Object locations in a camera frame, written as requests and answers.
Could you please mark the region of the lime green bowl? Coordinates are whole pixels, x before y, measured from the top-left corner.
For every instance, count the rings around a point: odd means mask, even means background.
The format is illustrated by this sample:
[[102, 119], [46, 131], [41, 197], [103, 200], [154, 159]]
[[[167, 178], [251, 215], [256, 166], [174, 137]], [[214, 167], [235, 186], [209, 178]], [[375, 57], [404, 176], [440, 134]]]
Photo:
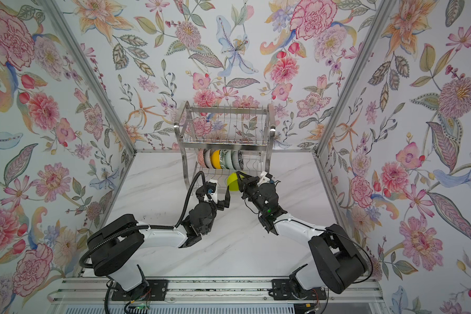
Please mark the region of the lime green bowl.
[[227, 179], [227, 187], [230, 192], [243, 192], [244, 190], [244, 183], [243, 180], [248, 177], [247, 174], [237, 171], [228, 176]]

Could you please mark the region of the pale celadon bowl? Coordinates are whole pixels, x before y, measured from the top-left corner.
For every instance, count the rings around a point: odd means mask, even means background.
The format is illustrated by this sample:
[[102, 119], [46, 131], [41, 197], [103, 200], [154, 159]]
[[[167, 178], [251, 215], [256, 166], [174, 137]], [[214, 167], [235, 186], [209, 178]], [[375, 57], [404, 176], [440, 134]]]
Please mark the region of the pale celadon bowl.
[[234, 170], [234, 166], [232, 163], [232, 152], [230, 150], [225, 150], [224, 161], [227, 169]]

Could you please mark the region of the green leaf pattern bowl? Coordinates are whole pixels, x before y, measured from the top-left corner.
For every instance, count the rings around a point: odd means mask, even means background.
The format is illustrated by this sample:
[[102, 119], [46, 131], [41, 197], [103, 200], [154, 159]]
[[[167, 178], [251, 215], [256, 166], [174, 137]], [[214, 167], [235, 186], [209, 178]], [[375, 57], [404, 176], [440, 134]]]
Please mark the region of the green leaf pattern bowl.
[[225, 162], [225, 156], [226, 156], [226, 151], [225, 150], [220, 150], [220, 153], [219, 153], [219, 161], [220, 161], [220, 165], [221, 165], [221, 168], [223, 170], [227, 170], [228, 167], [226, 165], [226, 162]]

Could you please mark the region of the yellow bowl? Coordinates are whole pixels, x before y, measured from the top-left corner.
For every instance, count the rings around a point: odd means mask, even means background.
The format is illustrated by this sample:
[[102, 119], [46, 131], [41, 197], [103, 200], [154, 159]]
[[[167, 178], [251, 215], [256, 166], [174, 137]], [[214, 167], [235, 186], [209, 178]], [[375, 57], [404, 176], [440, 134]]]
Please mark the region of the yellow bowl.
[[222, 167], [221, 167], [221, 159], [220, 159], [220, 153], [221, 151], [220, 150], [213, 150], [211, 152], [211, 164], [212, 166], [217, 169], [217, 170], [221, 170]]

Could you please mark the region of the dark blue flower bowl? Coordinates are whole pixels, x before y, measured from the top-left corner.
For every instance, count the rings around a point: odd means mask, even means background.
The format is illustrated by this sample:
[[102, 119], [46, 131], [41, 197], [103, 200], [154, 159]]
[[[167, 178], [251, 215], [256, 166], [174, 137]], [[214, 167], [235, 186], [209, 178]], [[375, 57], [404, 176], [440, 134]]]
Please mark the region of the dark blue flower bowl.
[[243, 154], [240, 150], [233, 150], [232, 154], [232, 165], [235, 170], [242, 171], [244, 162], [243, 162]]

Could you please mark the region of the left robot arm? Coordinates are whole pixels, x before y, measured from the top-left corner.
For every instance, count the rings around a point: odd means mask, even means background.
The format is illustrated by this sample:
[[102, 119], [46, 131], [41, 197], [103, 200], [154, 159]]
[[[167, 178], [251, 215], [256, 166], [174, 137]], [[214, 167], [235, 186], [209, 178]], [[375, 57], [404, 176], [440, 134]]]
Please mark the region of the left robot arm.
[[79, 260], [94, 275], [107, 277], [126, 293], [144, 293], [149, 286], [133, 257], [140, 249], [155, 247], [192, 247], [208, 235], [218, 211], [230, 207], [230, 192], [218, 198], [218, 184], [210, 180], [196, 191], [198, 204], [178, 226], [149, 225], [125, 214], [103, 227], [87, 240], [88, 250]]

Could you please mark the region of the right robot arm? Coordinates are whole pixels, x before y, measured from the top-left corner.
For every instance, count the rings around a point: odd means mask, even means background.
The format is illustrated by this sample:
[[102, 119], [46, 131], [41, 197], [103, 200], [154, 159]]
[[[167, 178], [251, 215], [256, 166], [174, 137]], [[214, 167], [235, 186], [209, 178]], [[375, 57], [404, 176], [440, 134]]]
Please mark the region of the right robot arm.
[[285, 211], [279, 204], [277, 182], [272, 175], [263, 172], [251, 176], [241, 171], [235, 174], [242, 199], [255, 206], [263, 228], [310, 250], [311, 261], [289, 276], [295, 294], [320, 287], [341, 294], [369, 271], [359, 247], [340, 225], [317, 226]]

